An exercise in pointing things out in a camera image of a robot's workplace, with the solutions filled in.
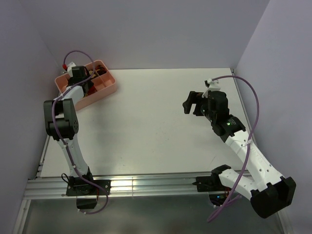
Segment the red Santa sock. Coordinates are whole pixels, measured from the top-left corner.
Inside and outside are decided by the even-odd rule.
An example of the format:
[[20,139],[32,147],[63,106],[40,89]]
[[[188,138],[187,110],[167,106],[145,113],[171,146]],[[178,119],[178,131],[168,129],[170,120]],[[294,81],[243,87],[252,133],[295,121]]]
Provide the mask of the red Santa sock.
[[92,87],[88,90],[88,92],[85,93],[84,96],[87,97],[87,96],[92,95],[92,94],[94,94],[94,93],[96,93],[96,92],[97,92],[97,90],[96,90],[95,86],[92,86]]

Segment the aluminium front frame rail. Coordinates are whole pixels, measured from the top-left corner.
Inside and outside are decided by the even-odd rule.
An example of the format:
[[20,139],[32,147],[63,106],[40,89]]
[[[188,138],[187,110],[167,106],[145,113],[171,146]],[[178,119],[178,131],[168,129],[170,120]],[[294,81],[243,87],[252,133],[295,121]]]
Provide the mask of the aluminium front frame rail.
[[[210,176],[210,172],[96,176],[95,180],[111,181],[109,197],[137,197],[161,195],[195,195],[193,185],[198,176]],[[23,199],[65,199],[66,183],[59,177],[39,177],[26,184]]]

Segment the pink plastic divided organizer box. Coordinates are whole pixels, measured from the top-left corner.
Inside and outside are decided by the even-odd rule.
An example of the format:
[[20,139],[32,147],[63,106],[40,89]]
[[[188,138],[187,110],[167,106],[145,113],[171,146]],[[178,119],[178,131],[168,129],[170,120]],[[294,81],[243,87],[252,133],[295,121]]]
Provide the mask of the pink plastic divided organizer box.
[[105,66],[103,61],[101,60],[95,60],[94,61],[95,67],[97,65],[102,65],[106,68],[107,73],[101,76],[94,75],[94,78],[92,79],[92,82],[94,83],[94,86],[97,90],[96,93],[89,95],[87,97],[84,97],[83,99],[79,100],[75,104],[75,110],[79,111],[83,109],[84,107],[87,107],[107,96],[114,93],[117,90],[116,80],[108,70],[108,68]]

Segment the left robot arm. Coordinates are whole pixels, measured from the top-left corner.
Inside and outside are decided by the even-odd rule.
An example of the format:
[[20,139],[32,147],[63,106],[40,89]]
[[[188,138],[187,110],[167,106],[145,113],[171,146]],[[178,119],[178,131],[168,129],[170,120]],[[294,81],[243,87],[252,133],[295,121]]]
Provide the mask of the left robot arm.
[[68,184],[78,182],[78,190],[84,195],[94,191],[95,182],[78,144],[78,117],[75,104],[82,100],[93,86],[90,73],[85,66],[70,69],[71,77],[63,93],[43,104],[45,129],[61,147],[69,166]]

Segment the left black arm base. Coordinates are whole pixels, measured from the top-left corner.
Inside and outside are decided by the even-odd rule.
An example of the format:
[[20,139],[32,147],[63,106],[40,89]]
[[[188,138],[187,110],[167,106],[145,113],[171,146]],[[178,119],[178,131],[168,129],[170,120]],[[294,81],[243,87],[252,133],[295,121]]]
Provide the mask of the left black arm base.
[[80,177],[68,176],[65,173],[61,174],[61,179],[67,184],[66,196],[76,197],[77,209],[80,212],[95,213],[96,211],[93,211],[93,209],[96,208],[99,197],[110,194],[111,180],[94,180],[91,173],[83,177],[89,179],[96,186],[87,183]]

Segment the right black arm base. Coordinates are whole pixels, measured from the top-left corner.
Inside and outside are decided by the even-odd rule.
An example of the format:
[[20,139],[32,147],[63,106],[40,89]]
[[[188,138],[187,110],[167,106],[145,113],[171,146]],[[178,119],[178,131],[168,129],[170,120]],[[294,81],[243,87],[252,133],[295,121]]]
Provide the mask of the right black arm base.
[[231,188],[225,187],[214,175],[197,176],[192,185],[196,186],[197,192],[208,193],[210,202],[220,207],[228,197]]

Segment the dark red-black rolled sock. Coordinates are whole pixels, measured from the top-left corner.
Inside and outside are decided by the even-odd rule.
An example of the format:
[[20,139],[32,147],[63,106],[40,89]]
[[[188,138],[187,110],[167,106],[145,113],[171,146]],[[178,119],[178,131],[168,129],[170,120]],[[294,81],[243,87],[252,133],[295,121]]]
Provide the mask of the dark red-black rolled sock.
[[106,73],[107,73],[107,70],[106,70],[106,68],[104,66],[102,66],[102,65],[97,65],[96,66],[95,74],[97,76],[101,76],[101,75],[104,75]]

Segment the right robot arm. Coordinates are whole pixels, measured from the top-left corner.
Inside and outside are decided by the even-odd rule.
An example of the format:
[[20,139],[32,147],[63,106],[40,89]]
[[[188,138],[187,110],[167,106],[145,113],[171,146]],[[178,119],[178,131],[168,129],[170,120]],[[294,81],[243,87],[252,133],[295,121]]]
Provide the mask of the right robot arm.
[[210,176],[200,176],[193,183],[199,192],[212,192],[231,189],[251,202],[253,210],[261,218],[267,218],[292,202],[296,183],[285,178],[270,164],[257,146],[249,138],[243,123],[230,114],[228,99],[224,92],[209,91],[203,93],[191,91],[183,102],[185,114],[191,106],[196,116],[204,116],[211,123],[213,132],[229,146],[239,159],[246,163],[246,170],[252,178],[239,177],[228,165],[221,165],[212,170]]

